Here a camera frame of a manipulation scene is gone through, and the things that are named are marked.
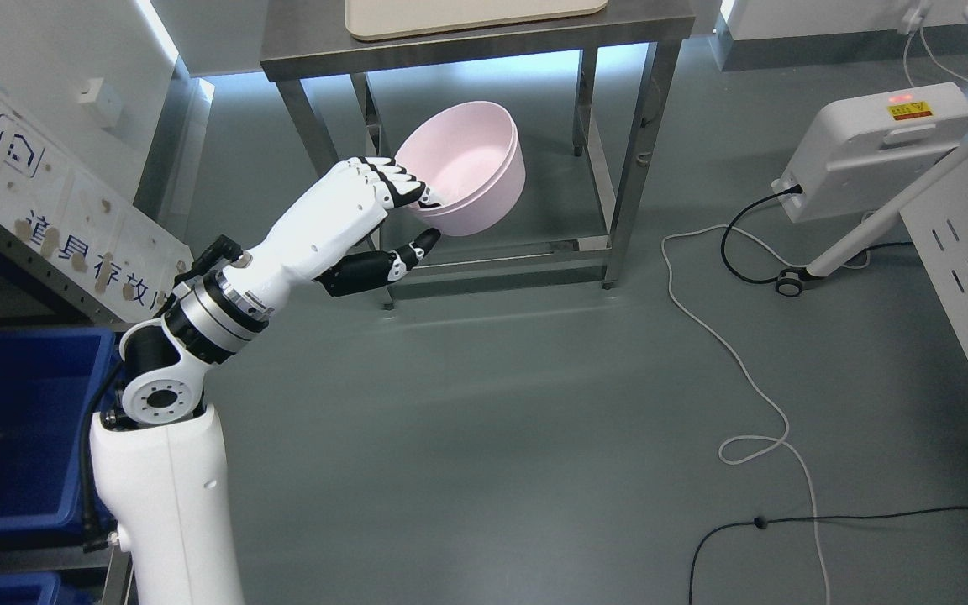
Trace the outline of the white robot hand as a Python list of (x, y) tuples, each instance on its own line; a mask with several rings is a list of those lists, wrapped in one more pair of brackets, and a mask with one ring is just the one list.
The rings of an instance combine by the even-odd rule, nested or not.
[(338, 162), (247, 251), (250, 263), (237, 269), (237, 291), (286, 295), (313, 280), (330, 297), (345, 297), (391, 286), (433, 251), (440, 230), (426, 229), (392, 251), (343, 255), (376, 229), (391, 208), (410, 204), (442, 208), (443, 198), (391, 157), (354, 156)]

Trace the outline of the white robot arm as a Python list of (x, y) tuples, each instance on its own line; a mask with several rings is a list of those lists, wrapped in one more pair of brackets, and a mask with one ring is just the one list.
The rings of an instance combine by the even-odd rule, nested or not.
[(268, 327), (296, 284), (334, 297), (403, 279), (437, 229), (392, 251), (353, 253), (387, 218), (434, 193), (386, 157), (338, 162), (243, 249), (220, 238), (174, 281), (164, 307), (120, 341), (124, 388), (97, 413), (86, 444), (97, 496), (118, 521), (142, 604), (245, 601), (229, 514), (228, 465), (205, 375)]

